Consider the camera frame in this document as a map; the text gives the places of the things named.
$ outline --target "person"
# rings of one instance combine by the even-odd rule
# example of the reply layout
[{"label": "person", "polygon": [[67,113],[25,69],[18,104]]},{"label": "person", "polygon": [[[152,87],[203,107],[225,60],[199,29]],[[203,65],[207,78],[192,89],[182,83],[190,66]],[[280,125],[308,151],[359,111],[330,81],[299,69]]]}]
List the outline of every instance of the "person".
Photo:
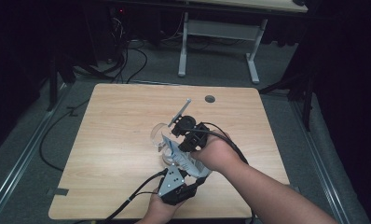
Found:
[{"label": "person", "polygon": [[[299,193],[241,161],[238,154],[217,136],[210,134],[205,148],[192,152],[191,156],[222,174],[263,223],[337,223]],[[167,223],[181,205],[165,204],[153,194],[145,216],[137,223]]]}]

